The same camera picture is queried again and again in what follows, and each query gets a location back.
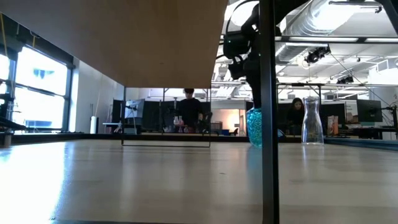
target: teal glass vase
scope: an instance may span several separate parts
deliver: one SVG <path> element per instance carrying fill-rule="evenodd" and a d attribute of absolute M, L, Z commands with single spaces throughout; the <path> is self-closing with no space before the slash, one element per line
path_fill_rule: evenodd
<path fill-rule="evenodd" d="M 255 147 L 262 147 L 261 108 L 251 108 L 246 116 L 250 143 Z"/>

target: window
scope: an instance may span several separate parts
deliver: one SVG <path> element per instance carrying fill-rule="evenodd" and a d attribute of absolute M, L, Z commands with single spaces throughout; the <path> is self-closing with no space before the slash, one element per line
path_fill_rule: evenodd
<path fill-rule="evenodd" d="M 0 55 L 0 78 L 1 79 L 3 79 L 3 80 L 8 79 L 9 69 L 10 69 L 10 60 L 4 55 Z"/>
<path fill-rule="evenodd" d="M 25 88 L 16 88 L 15 97 L 13 122 L 28 128 L 62 128 L 63 97 L 49 96 Z"/>
<path fill-rule="evenodd" d="M 24 47 L 18 54 L 16 83 L 65 95 L 68 68 Z"/>
<path fill-rule="evenodd" d="M 68 68 L 40 52 L 24 47 L 18 54 L 12 120 L 28 128 L 62 129 Z"/>

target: woman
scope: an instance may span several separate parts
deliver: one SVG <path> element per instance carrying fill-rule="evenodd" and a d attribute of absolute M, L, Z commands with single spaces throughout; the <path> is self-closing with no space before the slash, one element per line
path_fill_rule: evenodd
<path fill-rule="evenodd" d="M 287 122 L 290 125 L 303 125 L 304 120 L 304 105 L 300 98 L 295 98 L 292 102 L 292 106 L 287 112 Z"/>

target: clear glass bottle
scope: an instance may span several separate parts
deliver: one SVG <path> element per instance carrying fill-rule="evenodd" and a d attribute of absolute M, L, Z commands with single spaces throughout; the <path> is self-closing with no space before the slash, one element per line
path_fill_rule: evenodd
<path fill-rule="evenodd" d="M 303 120 L 302 144 L 323 145 L 322 123 L 319 117 L 319 97 L 304 98 L 305 115 Z"/>
<path fill-rule="evenodd" d="M 180 121 L 178 120 L 178 116 L 174 117 L 174 125 L 179 125 Z"/>
<path fill-rule="evenodd" d="M 250 143 L 256 147 L 262 147 L 261 108 L 251 108 L 246 115 Z"/>

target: paper towel roll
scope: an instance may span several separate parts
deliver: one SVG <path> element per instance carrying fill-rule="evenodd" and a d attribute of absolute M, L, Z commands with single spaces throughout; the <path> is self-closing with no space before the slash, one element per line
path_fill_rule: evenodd
<path fill-rule="evenodd" d="M 98 134 L 98 120 L 96 116 L 91 117 L 90 134 Z"/>

